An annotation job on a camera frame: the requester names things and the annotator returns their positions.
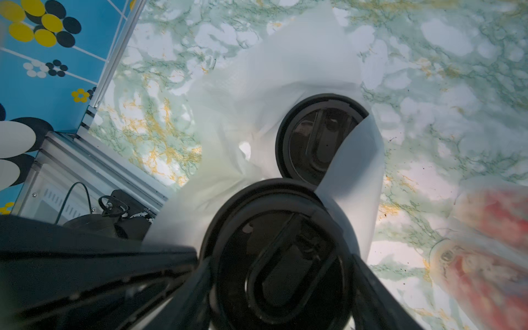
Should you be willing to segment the translucent plastic carrier bag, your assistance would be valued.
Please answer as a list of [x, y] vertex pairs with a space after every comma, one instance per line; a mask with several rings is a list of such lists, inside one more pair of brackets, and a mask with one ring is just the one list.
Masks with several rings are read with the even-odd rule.
[[[469, 180], [462, 181], [455, 201], [463, 191], [466, 191], [469, 188], [485, 185], [497, 186], [504, 183], [511, 185], [514, 184], [501, 180], [497, 177], [489, 176], [474, 177]], [[471, 249], [481, 250], [482, 252], [487, 252], [496, 255], [527, 269], [527, 251], [523, 252], [510, 246], [507, 246], [504, 243], [497, 241], [496, 239], [492, 239], [488, 236], [485, 236], [478, 230], [474, 230], [462, 224], [460, 221], [457, 221], [452, 217], [452, 210], [450, 212], [450, 216], [448, 217], [445, 235], [442, 240], [449, 239], [452, 241], [456, 241], [457, 243], [463, 246], [467, 246]]]

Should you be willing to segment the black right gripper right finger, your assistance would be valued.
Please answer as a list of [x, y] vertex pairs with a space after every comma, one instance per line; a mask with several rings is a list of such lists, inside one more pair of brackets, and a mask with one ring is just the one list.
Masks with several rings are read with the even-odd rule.
[[422, 330], [357, 255], [351, 258], [351, 303], [356, 329]]

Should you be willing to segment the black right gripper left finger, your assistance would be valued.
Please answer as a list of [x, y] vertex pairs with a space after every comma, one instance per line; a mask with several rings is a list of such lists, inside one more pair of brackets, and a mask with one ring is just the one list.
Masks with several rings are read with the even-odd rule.
[[142, 311], [142, 328], [208, 329], [211, 258], [198, 261], [195, 255], [147, 255], [142, 260], [147, 262], [142, 269], [161, 280], [147, 287], [153, 298]]

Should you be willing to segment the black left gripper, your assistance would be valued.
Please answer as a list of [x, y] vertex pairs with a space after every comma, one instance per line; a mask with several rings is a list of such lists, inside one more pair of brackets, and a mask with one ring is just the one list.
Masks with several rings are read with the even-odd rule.
[[2, 329], [132, 329], [197, 265], [188, 247], [145, 245], [1, 217]]

